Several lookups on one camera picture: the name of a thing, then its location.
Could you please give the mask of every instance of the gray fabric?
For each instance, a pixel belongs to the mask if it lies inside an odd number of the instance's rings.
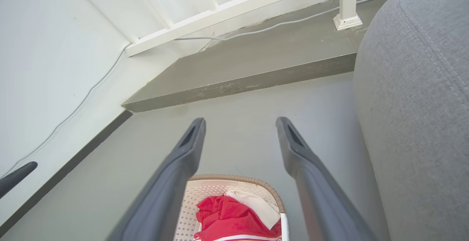
[[[469,0],[388,0],[357,54],[358,115],[395,241],[469,240]]]

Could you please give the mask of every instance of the red towel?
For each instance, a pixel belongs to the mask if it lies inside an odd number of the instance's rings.
[[[211,196],[197,207],[200,210],[196,216],[202,223],[202,231],[194,235],[194,240],[281,241],[280,220],[269,230],[253,210],[231,197]]]

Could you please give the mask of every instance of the concrete ledge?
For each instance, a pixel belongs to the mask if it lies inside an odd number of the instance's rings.
[[[143,112],[351,72],[366,29],[385,1],[359,4],[357,13],[363,25],[352,29],[336,30],[333,17],[337,11],[216,43],[176,61],[122,106]],[[336,6],[338,0],[330,0],[227,36],[302,19]]]

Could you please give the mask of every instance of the brown woven basket rim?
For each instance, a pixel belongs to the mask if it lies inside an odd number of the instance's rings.
[[[252,183],[256,184],[259,186],[262,186],[265,188],[267,191],[269,191],[275,201],[277,202],[278,209],[281,213],[285,213],[285,206],[283,206],[282,199],[280,198],[280,195],[270,186],[267,182],[261,180],[261,179],[256,179],[256,178],[251,178],[251,177],[246,177],[246,176],[239,176],[239,175],[227,175],[227,174],[200,174],[200,175],[194,175],[192,176],[189,181],[201,181],[201,180],[206,180],[206,179],[221,179],[224,181],[241,181],[241,182],[247,182],[247,183]]]

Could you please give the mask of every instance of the white cable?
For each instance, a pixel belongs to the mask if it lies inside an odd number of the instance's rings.
[[[360,3],[365,3],[365,2],[368,2],[368,1],[371,1],[371,0],[360,0],[360,1],[357,1],[357,4],[360,4]],[[241,33],[241,34],[238,34],[238,35],[234,35],[234,36],[231,36],[231,37],[228,37],[226,39],[220,39],[220,38],[214,38],[214,37],[191,37],[191,38],[178,38],[178,39],[175,39],[175,41],[183,41],[183,40],[217,40],[217,41],[227,41],[227,40],[230,40],[230,39],[233,39],[233,38],[236,38],[236,37],[239,37],[239,36],[244,36],[244,35],[250,35],[250,34],[257,34],[257,33],[261,33],[261,32],[264,32],[264,31],[268,31],[268,30],[271,30],[275,27],[278,27],[280,25],[285,25],[285,24],[293,24],[293,23],[298,23],[298,22],[302,22],[302,21],[306,21],[308,19],[312,19],[312,18],[315,18],[315,17],[318,17],[320,15],[323,15],[323,14],[326,14],[326,13],[329,13],[329,12],[332,12],[334,10],[337,10],[339,9],[339,7],[335,7],[333,9],[329,9],[327,11],[324,11],[324,12],[321,12],[321,13],[318,13],[318,14],[315,14],[315,15],[312,15],[310,17],[307,17],[307,18],[304,18],[304,19],[299,19],[297,21],[287,21],[287,22],[282,22],[282,23],[279,23],[279,24],[276,24],[272,27],[268,27],[266,29],[261,29],[261,30],[258,30],[258,31],[252,31],[252,32],[246,32],[246,33]]]
[[[100,84],[104,78],[106,78],[106,76],[112,71],[112,69],[114,69],[114,67],[116,66],[117,62],[119,61],[119,59],[121,58],[122,54],[124,53],[125,49],[127,47],[130,46],[131,43],[125,45],[125,47],[122,49],[121,53],[119,54],[119,57],[117,57],[116,61],[114,62],[114,64],[112,65],[111,69],[109,69],[109,71],[107,71],[107,73],[95,84],[93,85],[93,87],[91,87],[91,89],[88,91],[87,95],[85,96],[85,98],[82,100],[82,102],[80,102],[80,104],[77,106],[77,108],[75,108],[75,110],[72,112],[72,114],[70,114],[67,118],[65,118],[62,122],[60,122],[60,124],[58,124],[55,129],[52,131],[52,133],[45,139],[45,141],[43,141],[39,146],[37,146],[33,151],[31,151],[28,155],[22,157],[19,161],[17,161],[15,163],[15,165],[12,166],[11,169],[9,169],[5,174],[2,175],[1,178],[3,178],[4,176],[6,176],[7,174],[10,173],[10,171],[12,171],[16,165],[18,165],[20,162],[22,162],[24,159],[26,159],[27,157],[31,156],[31,154],[33,154],[35,151],[37,151],[42,145],[44,145],[51,137],[52,135],[55,133],[55,131],[57,131],[57,129],[63,124],[65,123],[65,121],[67,121],[73,114],[75,114],[75,112],[80,108],[80,106],[82,106],[82,104],[85,102],[85,100],[88,98],[89,94],[92,92],[92,90],[98,85]]]

